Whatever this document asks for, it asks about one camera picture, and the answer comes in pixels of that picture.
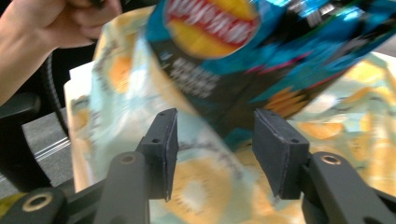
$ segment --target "black cable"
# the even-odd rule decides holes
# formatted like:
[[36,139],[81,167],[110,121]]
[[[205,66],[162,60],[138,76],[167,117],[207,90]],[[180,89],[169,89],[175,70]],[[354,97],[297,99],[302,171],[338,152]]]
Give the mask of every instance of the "black cable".
[[69,137],[69,130],[62,114],[61,103],[59,102],[59,96],[55,89],[52,77],[52,53],[41,65],[41,78],[43,80],[44,89],[49,97],[49,104],[52,110],[55,112],[56,118],[58,119],[64,134]]

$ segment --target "human hand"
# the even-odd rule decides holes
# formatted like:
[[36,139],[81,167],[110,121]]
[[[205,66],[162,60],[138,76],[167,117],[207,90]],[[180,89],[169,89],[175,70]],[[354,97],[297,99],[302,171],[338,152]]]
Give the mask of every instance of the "human hand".
[[102,26],[120,15],[120,0],[105,0],[102,8],[90,0],[13,0],[13,22],[34,33],[50,49],[90,45]]

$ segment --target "chip bag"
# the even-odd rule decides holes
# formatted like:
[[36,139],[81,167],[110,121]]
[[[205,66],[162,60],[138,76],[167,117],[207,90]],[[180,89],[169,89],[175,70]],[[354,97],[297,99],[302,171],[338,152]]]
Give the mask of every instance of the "chip bag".
[[146,39],[162,70],[236,149],[253,111],[289,118],[396,32],[396,2],[162,0]]

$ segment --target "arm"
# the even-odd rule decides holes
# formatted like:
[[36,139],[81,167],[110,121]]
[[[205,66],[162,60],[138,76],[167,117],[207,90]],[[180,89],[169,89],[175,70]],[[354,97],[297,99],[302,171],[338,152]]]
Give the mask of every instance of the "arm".
[[102,9],[89,0],[14,0],[0,18],[0,105],[57,48],[90,45],[120,14],[119,0]]

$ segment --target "finger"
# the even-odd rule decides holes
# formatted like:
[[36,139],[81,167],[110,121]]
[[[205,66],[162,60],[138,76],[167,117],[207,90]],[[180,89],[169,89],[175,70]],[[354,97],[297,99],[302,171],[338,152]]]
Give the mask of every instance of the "finger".
[[98,39],[102,33],[102,26],[81,27],[79,30],[82,35],[88,37],[89,39]]
[[91,7],[91,0],[67,0],[67,2],[73,7]]
[[76,8],[72,14],[73,20],[81,26],[98,26],[111,21],[121,14],[119,0],[106,0],[104,7]]

